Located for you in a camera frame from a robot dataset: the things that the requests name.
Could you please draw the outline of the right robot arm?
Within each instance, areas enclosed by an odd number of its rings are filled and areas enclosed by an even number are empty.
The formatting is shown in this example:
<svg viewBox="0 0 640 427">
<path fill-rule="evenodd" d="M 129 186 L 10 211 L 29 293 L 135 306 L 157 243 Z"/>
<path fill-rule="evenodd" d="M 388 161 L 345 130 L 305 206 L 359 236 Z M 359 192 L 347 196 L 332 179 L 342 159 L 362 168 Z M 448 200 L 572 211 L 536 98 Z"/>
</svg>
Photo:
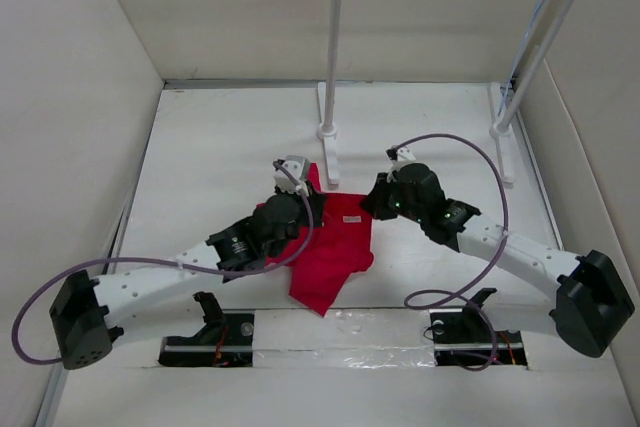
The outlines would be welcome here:
<svg viewBox="0 0 640 427">
<path fill-rule="evenodd" d="M 596 250 L 580 256 L 509 233 L 478 208 L 447 197 L 422 163 L 378 174 L 361 207 L 376 220 L 414 221 L 432 242 L 455 252 L 495 259 L 550 299 L 552 332 L 587 357 L 600 357 L 635 311 L 608 256 Z"/>
</svg>

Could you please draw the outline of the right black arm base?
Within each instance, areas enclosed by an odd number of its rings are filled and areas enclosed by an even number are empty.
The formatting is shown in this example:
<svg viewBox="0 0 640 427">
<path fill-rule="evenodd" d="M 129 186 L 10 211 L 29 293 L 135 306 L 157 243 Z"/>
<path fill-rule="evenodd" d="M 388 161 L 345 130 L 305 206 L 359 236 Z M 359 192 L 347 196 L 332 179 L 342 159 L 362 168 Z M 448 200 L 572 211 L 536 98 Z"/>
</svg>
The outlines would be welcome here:
<svg viewBox="0 0 640 427">
<path fill-rule="evenodd" d="M 430 325 L 423 337 L 433 342 L 437 367 L 477 370 L 491 366 L 528 365 L 519 331 L 496 330 L 495 342 L 478 310 L 467 305 L 429 309 Z"/>
</svg>

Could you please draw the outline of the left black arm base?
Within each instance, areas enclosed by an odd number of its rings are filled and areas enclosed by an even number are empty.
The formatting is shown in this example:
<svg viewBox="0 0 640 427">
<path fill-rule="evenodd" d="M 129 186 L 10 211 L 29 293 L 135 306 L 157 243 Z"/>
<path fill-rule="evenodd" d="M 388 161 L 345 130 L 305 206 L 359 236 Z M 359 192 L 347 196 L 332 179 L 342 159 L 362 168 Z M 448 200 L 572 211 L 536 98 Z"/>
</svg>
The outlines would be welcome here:
<svg viewBox="0 0 640 427">
<path fill-rule="evenodd" d="M 158 363 L 173 368 L 249 368 L 253 366 L 255 312 L 224 311 L 211 292 L 197 292 L 203 326 L 191 336 L 163 339 Z"/>
</svg>

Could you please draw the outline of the red t shirt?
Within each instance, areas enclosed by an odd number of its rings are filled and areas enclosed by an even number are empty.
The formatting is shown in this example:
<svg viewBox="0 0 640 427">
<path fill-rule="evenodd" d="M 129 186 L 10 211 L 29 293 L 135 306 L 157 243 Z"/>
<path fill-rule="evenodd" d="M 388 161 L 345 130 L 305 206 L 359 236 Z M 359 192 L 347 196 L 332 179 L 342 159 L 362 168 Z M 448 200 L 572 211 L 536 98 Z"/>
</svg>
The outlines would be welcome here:
<svg viewBox="0 0 640 427">
<path fill-rule="evenodd" d="M 312 164 L 308 180 L 321 189 L 319 170 Z M 279 257 L 266 257 L 266 263 L 290 259 L 304 240 L 311 240 L 304 251 L 289 260 L 289 296 L 323 317 L 353 274 L 367 271 L 374 262 L 372 217 L 360 207 L 362 194 L 324 193 L 328 200 L 321 227 L 303 228 L 300 237 L 289 243 Z"/>
</svg>

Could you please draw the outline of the blue wire hanger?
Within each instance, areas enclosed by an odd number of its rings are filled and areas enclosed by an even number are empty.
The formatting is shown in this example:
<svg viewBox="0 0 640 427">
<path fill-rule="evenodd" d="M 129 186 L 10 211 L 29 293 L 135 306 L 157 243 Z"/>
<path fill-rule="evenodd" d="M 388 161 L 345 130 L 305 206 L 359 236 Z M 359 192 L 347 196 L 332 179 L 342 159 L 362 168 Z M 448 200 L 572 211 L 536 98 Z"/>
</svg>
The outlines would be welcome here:
<svg viewBox="0 0 640 427">
<path fill-rule="evenodd" d="M 541 12 L 544 10 L 546 3 L 548 0 L 537 0 L 535 7 L 531 13 L 531 16 L 529 18 L 527 27 L 524 31 L 524 34 L 521 38 L 519 47 L 518 47 L 518 51 L 513 59 L 511 68 L 510 68 L 510 72 L 508 77 L 506 78 L 506 80 L 504 82 L 502 82 L 500 84 L 500 89 L 501 89 L 501 100 L 500 100 L 500 104 L 499 104 L 499 108 L 497 111 L 497 117 L 500 118 L 502 116 L 502 114 L 506 111 L 507 109 L 507 97 L 509 94 L 509 90 L 511 89 L 511 83 L 512 80 L 514 78 L 514 75 L 516 74 L 516 70 L 518 65 L 520 64 L 525 50 L 529 44 L 529 40 L 533 34 L 534 28 L 536 27 L 537 21 L 538 21 L 538 17 L 540 16 Z"/>
</svg>

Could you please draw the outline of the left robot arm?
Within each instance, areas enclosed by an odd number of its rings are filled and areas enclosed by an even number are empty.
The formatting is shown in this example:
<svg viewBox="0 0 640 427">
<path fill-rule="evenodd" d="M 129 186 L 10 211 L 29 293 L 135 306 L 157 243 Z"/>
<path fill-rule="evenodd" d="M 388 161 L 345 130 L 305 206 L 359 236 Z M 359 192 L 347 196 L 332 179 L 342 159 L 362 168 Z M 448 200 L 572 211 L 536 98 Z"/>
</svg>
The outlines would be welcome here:
<svg viewBox="0 0 640 427">
<path fill-rule="evenodd" d="M 275 258 L 298 240 L 301 245 L 289 256 L 295 259 L 321 227 L 328 200 L 312 184 L 305 188 L 305 194 L 277 189 L 250 216 L 172 260 L 142 261 L 120 274 L 68 275 L 49 310 L 63 367 L 76 370 L 103 359 L 132 334 L 126 323 L 136 314 L 209 278 L 229 282 L 274 268 Z"/>
</svg>

